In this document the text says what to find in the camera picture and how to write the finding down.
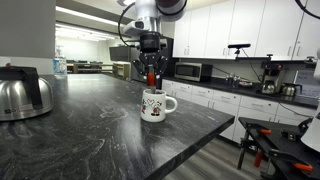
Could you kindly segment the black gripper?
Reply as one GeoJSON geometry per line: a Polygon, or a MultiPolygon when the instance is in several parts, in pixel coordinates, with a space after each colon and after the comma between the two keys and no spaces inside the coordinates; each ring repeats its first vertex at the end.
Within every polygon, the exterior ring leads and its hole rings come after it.
{"type": "Polygon", "coordinates": [[[133,61],[139,79],[144,82],[147,81],[148,66],[150,65],[154,68],[155,78],[159,79],[164,74],[168,65],[168,58],[161,53],[160,34],[154,32],[142,34],[139,43],[139,59],[133,61]]]}

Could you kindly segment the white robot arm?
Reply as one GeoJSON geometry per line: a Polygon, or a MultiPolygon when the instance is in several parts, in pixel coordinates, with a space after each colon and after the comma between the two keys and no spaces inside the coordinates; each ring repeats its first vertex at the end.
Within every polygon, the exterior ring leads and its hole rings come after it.
{"type": "Polygon", "coordinates": [[[134,60],[137,71],[147,79],[148,86],[155,86],[156,80],[164,73],[168,59],[161,54],[161,23],[175,22],[185,13],[188,0],[135,0],[125,4],[118,0],[125,9],[122,11],[118,23],[131,8],[135,7],[136,19],[128,23],[123,32],[136,37],[139,43],[139,59],[134,60]]]}

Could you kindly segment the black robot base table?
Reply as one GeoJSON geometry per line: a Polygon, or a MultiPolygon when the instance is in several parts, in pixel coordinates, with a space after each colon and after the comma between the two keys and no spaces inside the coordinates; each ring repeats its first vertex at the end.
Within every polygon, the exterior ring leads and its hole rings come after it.
{"type": "Polygon", "coordinates": [[[320,180],[320,154],[301,142],[302,132],[298,126],[246,117],[239,117],[238,121],[245,128],[245,135],[241,139],[238,170],[242,167],[246,150],[253,145],[264,153],[264,157],[269,159],[275,169],[274,173],[262,172],[263,180],[320,180]],[[294,155],[309,163],[313,171],[301,171],[289,162],[270,157],[268,155],[270,149],[294,155]]]}

